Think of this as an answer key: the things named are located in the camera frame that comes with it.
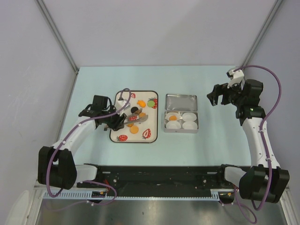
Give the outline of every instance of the white tray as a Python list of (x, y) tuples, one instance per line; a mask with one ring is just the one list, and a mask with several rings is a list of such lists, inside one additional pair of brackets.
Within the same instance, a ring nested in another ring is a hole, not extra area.
[[(118, 131), (110, 132), (110, 139), (115, 143), (152, 143), (155, 142), (158, 137), (158, 102), (156, 107), (148, 107), (147, 102), (150, 99), (156, 99), (158, 101), (158, 94), (155, 91), (142, 91), (142, 90), (134, 90), (131, 91), (131, 99), (130, 99), (130, 108), (132, 107), (140, 107), (137, 102), (142, 100), (146, 103), (146, 106), (142, 108), (142, 112), (148, 115), (148, 119), (142, 123), (135, 123), (134, 125), (138, 126), (139, 131), (137, 134), (132, 134), (130, 132), (130, 128), (125, 125), (125, 127)], [(119, 99), (120, 92), (116, 95), (116, 100)], [(129, 92), (124, 92), (124, 99), (128, 99)]]

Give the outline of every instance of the metal frame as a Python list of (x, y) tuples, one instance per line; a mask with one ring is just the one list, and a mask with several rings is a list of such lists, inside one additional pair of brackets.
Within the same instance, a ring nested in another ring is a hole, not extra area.
[(64, 39), (62, 38), (58, 28), (55, 25), (55, 22), (49, 12), (49, 10), (47, 9), (45, 3), (43, 0), (35, 0), (38, 8), (40, 9), (42, 15), (44, 16), (47, 24), (49, 25), (50, 30), (52, 31), (55, 39), (57, 40), (59, 46), (61, 47), (62, 51), (64, 52), (68, 62), (70, 63), (72, 69), (74, 70), (75, 74), (78, 74), (78, 67), (74, 62), (74, 59), (70, 53), (70, 51), (67, 48), (67, 45), (64, 41)]
[(45, 193), (44, 190), (34, 190), (34, 197), (31, 204), (30, 212), (27, 216), (26, 225), (36, 224), (44, 193)]
[(293, 201), (292, 193), (287, 187), (285, 192), (282, 194), (280, 203), (285, 214), (285, 219), (288, 225), (299, 225), (300, 224), (300, 217), (297, 212), (296, 205)]
[(60, 127), (59, 127), (59, 130), (57, 132), (57, 135), (56, 135), (56, 141), (58, 141), (60, 139), (60, 135), (61, 135), (61, 132), (62, 132), (62, 126), (65, 122), (65, 119), (66, 119), (66, 116), (67, 116), (67, 112), (68, 112), (68, 108), (70, 106), (70, 102), (71, 102), (71, 97), (73, 95), (73, 91), (74, 91), (74, 88), (75, 88), (75, 84), (76, 84), (76, 81), (77, 81), (77, 75), (74, 77), (73, 79), (73, 82), (72, 82), (72, 88), (71, 88), (71, 91), (70, 91), (70, 94), (67, 98), (67, 105), (66, 105), (66, 108), (64, 110), (64, 114), (63, 114), (63, 117), (62, 117), (62, 120), (60, 122)]
[(250, 60), (252, 59), (254, 53), (256, 52), (259, 44), (262, 42), (264, 36), (266, 35), (271, 23), (274, 21), (275, 15), (279, 11), (280, 7), (282, 6), (282, 3), (285, 0), (276, 0), (271, 11), (269, 12), (266, 20), (264, 21), (262, 28), (258, 32), (258, 35), (256, 36), (254, 43), (252, 44), (249, 52), (247, 53), (243, 63), (241, 66), (246, 66), (249, 64)]

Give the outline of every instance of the metal container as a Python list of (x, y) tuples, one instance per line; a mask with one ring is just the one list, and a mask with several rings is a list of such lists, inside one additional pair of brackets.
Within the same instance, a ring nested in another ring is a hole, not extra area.
[(163, 115), (164, 131), (167, 133), (191, 133), (199, 130), (198, 104), (196, 95), (172, 95), (165, 97)]

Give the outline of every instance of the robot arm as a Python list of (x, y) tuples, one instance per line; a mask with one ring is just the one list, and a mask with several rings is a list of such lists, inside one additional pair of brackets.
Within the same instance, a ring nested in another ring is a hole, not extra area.
[[(51, 165), (50, 186), (70, 189), (75, 183), (95, 179), (97, 168), (92, 165), (75, 165), (73, 156), (85, 138), (102, 123), (106, 124), (106, 128), (111, 128), (114, 131), (124, 128), (126, 114), (116, 114), (116, 107), (112, 105), (111, 100), (110, 106), (106, 107), (108, 100), (110, 100), (108, 97), (94, 96), (93, 103), (88, 105), (79, 114), (75, 124), (78, 125), (78, 128), (70, 132), (70, 136), (66, 141), (60, 139), (51, 147), (44, 146), (41, 148), (38, 155), (39, 183), (46, 184), (46, 174), (50, 158), (61, 143), (63, 143), (63, 145), (59, 148), (54, 158), (54, 162), (58, 161), (58, 163), (52, 163)], [(126, 101), (119, 99), (117, 102), (123, 106)]]
[[(245, 172), (242, 169), (222, 165), (224, 168), (224, 179), (240, 188), (240, 195), (244, 199), (261, 201), (266, 191), (269, 169), (272, 170), (271, 187), (266, 199), (267, 202), (277, 203), (289, 181), (287, 170), (281, 170), (276, 160), (267, 133), (267, 124), (260, 124), (266, 116), (264, 109), (258, 106), (259, 96), (263, 91), (263, 84), (256, 80), (244, 81), (242, 70), (235, 72), (231, 69), (227, 72), (231, 79), (229, 83), (215, 85), (213, 91), (207, 95), (213, 106), (218, 104), (218, 96), (223, 95), (221, 104), (229, 103), (237, 107), (236, 118), (246, 133), (250, 155), (251, 168)], [(271, 168), (268, 166), (266, 149), (263, 144), (263, 132), (271, 159)]]

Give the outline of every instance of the light blue table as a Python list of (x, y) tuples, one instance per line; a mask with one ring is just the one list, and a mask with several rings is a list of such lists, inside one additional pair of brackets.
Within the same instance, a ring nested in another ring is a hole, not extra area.
[[(228, 82), (233, 66), (82, 67), (64, 122), (62, 135), (74, 125), (78, 113), (94, 95), (112, 101), (123, 88), (154, 90), (158, 100), (158, 138), (151, 144), (113, 143), (103, 126), (91, 134), (75, 155), (75, 163), (97, 165), (251, 165), (246, 135), (235, 118), (236, 107), (212, 107), (206, 95), (217, 83)], [(166, 94), (198, 97), (199, 132), (165, 133), (162, 115)]]

